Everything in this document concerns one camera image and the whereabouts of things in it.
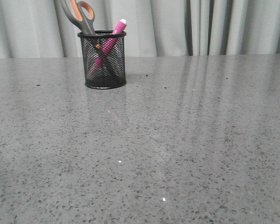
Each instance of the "curtain fold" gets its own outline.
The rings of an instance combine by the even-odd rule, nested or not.
[[[96,30],[127,20],[126,56],[280,53],[280,0],[84,1]],[[81,57],[78,32],[59,0],[0,0],[0,58]]]

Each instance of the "scissors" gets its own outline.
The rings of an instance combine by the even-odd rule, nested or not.
[[[66,17],[76,26],[78,27],[83,34],[85,35],[94,35],[95,31],[93,28],[93,21],[95,19],[95,14],[93,9],[90,5],[88,5],[84,1],[76,2],[76,0],[70,0],[71,5],[74,9],[75,15],[77,18],[75,18],[72,13],[70,12],[70,9],[68,5],[66,4],[66,0],[61,0],[61,6],[65,12]],[[88,19],[85,15],[82,8],[86,9],[89,13],[90,18]]]

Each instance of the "terrazzo surface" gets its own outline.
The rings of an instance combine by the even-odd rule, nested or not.
[[[280,224],[280,55],[0,59],[0,224]]]

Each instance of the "highlighter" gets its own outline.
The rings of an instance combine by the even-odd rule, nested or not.
[[[126,28],[126,20],[122,19],[119,21],[116,28],[113,30],[112,34],[121,34],[125,28]],[[110,54],[110,52],[116,45],[117,41],[118,41],[118,38],[109,38],[107,40],[106,44],[102,48],[102,52],[104,53],[105,56],[108,56]],[[95,70],[96,70],[103,65],[103,60],[100,57],[98,57],[96,59],[95,65],[96,65],[96,67],[95,67]]]

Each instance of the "mesh cup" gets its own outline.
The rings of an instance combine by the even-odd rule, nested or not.
[[[85,85],[93,89],[112,89],[126,84],[124,36],[111,30],[96,35],[78,33],[81,39]]]

